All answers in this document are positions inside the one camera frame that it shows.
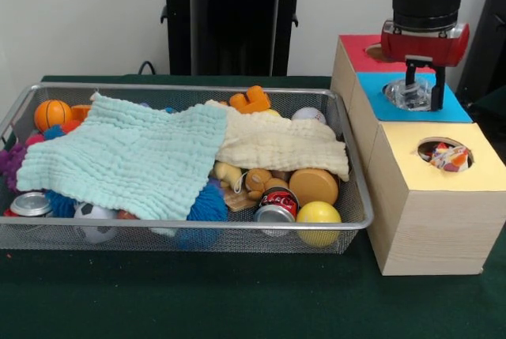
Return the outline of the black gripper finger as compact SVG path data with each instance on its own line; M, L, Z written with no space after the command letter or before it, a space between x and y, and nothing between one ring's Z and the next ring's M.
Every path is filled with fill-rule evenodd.
M404 96L417 95L417 82L416 82L417 65L415 62L406 63L406 79Z
M435 72L436 83L431 90L431 110L440 111L444 105L446 68L442 66L432 66L432 69Z

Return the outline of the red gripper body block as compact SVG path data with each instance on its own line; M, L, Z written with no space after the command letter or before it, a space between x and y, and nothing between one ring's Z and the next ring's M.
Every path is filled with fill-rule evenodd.
M470 26L434 32L400 29L392 20L385 21L381 32L383 55L394 62L418 60L434 66L456 67L462 60L470 38Z

